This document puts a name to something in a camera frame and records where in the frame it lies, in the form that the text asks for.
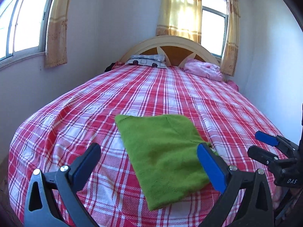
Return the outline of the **right window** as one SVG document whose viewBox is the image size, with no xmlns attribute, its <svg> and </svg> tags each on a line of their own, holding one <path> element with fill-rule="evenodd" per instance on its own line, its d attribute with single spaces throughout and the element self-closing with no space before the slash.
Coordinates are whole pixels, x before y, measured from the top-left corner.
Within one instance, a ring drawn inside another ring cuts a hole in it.
<svg viewBox="0 0 303 227">
<path fill-rule="evenodd" d="M 216 58 L 221 58 L 227 35 L 227 0 L 201 0 L 201 2 L 201 45 Z"/>
</svg>

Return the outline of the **cream wooden headboard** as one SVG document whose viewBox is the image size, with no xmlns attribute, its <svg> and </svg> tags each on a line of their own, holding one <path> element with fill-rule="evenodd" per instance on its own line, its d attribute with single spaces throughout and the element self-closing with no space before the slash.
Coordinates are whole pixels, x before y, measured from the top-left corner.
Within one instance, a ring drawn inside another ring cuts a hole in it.
<svg viewBox="0 0 303 227">
<path fill-rule="evenodd" d="M 162 54 L 167 66 L 183 68 L 187 59 L 193 58 L 202 62 L 219 65 L 215 57 L 206 48 L 187 38 L 179 36 L 156 36 L 130 48 L 120 59 L 124 63 L 132 55 Z"/>
</svg>

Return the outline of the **yellow middle curtain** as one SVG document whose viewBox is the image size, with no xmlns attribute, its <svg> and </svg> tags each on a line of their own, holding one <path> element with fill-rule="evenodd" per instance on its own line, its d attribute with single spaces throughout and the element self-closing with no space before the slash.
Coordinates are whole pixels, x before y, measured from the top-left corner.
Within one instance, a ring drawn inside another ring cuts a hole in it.
<svg viewBox="0 0 303 227">
<path fill-rule="evenodd" d="M 201 43 L 201 23 L 201 0 L 161 0 L 156 36 L 180 36 Z"/>
</svg>

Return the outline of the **green orange white striped sweater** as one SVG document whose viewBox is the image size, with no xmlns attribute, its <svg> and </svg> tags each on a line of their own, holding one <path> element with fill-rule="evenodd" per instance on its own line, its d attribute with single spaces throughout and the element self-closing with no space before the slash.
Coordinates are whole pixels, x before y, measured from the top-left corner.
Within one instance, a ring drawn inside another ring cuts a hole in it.
<svg viewBox="0 0 303 227">
<path fill-rule="evenodd" d="M 197 147 L 204 141 L 189 118 L 119 114 L 115 123 L 150 211 L 209 184 L 197 157 Z"/>
</svg>

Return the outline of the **left window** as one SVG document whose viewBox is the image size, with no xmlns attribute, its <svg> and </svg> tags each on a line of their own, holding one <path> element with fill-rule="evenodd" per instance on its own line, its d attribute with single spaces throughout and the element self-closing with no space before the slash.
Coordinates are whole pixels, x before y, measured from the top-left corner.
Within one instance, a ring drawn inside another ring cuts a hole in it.
<svg viewBox="0 0 303 227">
<path fill-rule="evenodd" d="M 52 0 L 12 0 L 1 10 L 1 68 L 42 53 Z"/>
</svg>

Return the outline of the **grey patterned pillow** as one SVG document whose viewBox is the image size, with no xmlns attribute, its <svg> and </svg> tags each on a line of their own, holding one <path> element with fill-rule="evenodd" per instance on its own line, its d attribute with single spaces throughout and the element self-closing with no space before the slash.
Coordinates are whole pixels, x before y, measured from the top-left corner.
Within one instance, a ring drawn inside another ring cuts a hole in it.
<svg viewBox="0 0 303 227">
<path fill-rule="evenodd" d="M 129 65 L 150 66 L 166 69 L 165 56 L 163 54 L 154 55 L 132 55 L 126 62 Z"/>
</svg>

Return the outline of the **pink pillow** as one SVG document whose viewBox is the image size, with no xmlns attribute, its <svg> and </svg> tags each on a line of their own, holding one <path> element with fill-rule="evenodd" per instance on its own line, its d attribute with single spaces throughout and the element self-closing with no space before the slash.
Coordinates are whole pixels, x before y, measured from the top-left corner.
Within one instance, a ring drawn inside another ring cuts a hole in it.
<svg viewBox="0 0 303 227">
<path fill-rule="evenodd" d="M 224 78 L 220 71 L 220 67 L 207 62 L 202 62 L 197 59 L 189 58 L 183 67 L 184 72 L 203 77 L 205 79 L 223 82 Z"/>
</svg>

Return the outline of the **window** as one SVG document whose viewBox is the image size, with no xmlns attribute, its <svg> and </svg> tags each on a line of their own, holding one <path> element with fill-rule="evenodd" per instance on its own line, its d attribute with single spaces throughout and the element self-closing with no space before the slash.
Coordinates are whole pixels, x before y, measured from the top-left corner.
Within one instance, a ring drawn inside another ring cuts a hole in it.
<svg viewBox="0 0 303 227">
<path fill-rule="evenodd" d="M 201 2 L 201 45 L 216 58 L 221 58 L 227 35 L 227 0 L 201 0 Z"/>
<path fill-rule="evenodd" d="M 42 53 L 52 0 L 12 0 L 1 10 L 1 68 Z"/>
</svg>

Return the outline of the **yellow right curtain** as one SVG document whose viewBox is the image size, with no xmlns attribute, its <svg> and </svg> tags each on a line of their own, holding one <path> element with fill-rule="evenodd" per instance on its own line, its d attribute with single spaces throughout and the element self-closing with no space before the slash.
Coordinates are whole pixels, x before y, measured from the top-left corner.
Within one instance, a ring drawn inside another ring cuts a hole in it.
<svg viewBox="0 0 303 227">
<path fill-rule="evenodd" d="M 227 0 L 227 34 L 220 63 L 223 74 L 234 76 L 238 60 L 240 13 L 238 0 Z"/>
</svg>

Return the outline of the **red white plaid bedsheet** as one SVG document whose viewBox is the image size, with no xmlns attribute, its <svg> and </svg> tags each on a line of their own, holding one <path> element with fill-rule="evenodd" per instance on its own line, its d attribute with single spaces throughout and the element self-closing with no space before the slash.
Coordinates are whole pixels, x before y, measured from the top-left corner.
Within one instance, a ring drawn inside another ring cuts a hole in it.
<svg viewBox="0 0 303 227">
<path fill-rule="evenodd" d="M 56 171 L 101 146 L 101 159 L 79 199 L 100 226 L 198 226 L 219 193 L 211 186 L 178 203 L 149 211 L 115 124 L 118 114 L 181 114 L 196 126 L 229 164 L 255 171 L 252 145 L 281 153 L 258 142 L 263 131 L 279 130 L 244 96 L 224 82 L 187 74 L 180 68 L 124 66 L 101 74 L 63 94 L 27 118 L 10 144 L 8 182 L 12 209 L 20 220 L 34 169 Z"/>
</svg>

